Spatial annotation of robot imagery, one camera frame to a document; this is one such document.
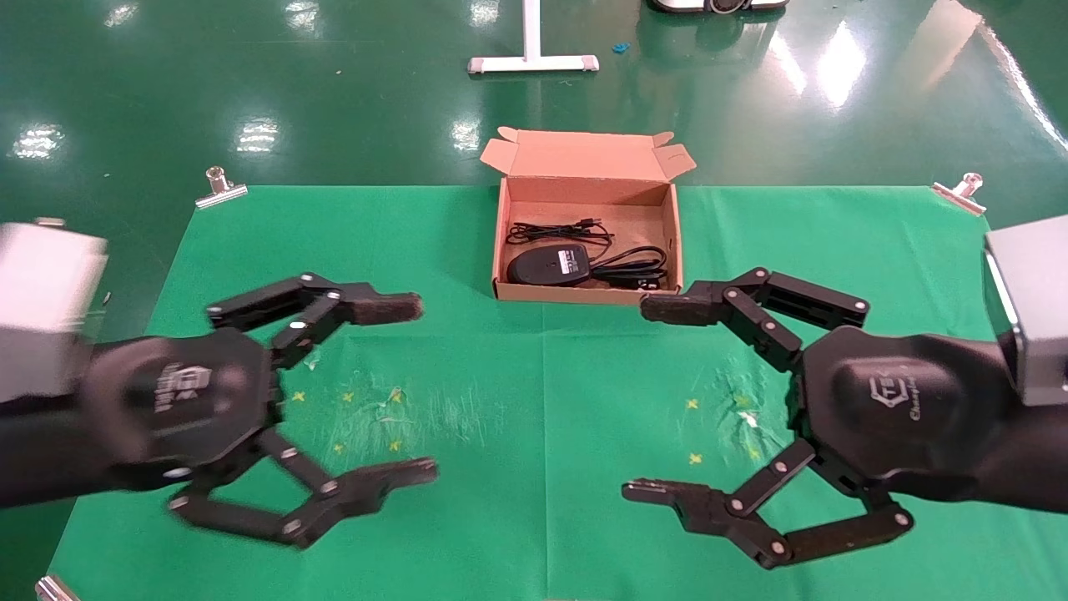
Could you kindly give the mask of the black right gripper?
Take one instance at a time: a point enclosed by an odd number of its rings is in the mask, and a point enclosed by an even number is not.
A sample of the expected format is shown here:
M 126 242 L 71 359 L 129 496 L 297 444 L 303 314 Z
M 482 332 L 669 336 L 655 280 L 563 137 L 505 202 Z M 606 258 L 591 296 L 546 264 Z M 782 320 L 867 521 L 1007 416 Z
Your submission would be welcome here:
M 913 518 L 886 493 L 1067 507 L 1065 406 L 1023 404 L 993 342 L 836 328 L 798 358 L 787 407 L 803 440 L 735 492 L 639 478 L 622 485 L 622 497 L 671 508 L 688 533 L 725 538 L 767 570 L 904 536 Z M 857 495 L 865 513 L 791 533 L 767 525 L 763 504 L 808 466 Z

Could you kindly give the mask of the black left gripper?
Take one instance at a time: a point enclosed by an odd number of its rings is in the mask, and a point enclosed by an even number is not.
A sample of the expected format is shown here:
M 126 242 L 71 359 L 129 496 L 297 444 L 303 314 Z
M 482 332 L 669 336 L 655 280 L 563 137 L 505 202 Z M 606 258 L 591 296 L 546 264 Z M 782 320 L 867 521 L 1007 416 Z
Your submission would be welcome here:
M 206 315 L 218 331 L 95 346 L 65 393 L 3 400 L 3 508 L 152 491 L 211 466 L 169 499 L 172 513 L 195 528 L 305 550 L 339 522 L 378 513 L 397 488 L 437 479 L 431 457 L 333 476 L 278 430 L 264 430 L 277 420 L 274 369 L 294 368 L 343 325 L 417 321 L 417 292 L 304 273 L 225 298 Z M 270 350 L 244 334 L 274 322 L 285 327 Z M 237 447 L 235 461 L 218 466 Z M 260 459 L 302 484 L 308 499 L 289 513 L 213 499 Z

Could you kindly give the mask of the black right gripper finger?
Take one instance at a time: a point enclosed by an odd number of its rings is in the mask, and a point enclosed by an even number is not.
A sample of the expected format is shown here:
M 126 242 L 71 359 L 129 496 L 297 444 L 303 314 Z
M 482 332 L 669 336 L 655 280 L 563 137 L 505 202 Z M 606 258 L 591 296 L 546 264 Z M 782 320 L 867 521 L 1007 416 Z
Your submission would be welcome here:
M 794 371 L 804 344 L 775 316 L 835 330 L 862 327 L 869 303 L 813 282 L 756 267 L 726 281 L 698 280 L 678 295 L 646 295 L 641 315 L 665 325 L 725 325 L 778 371 Z

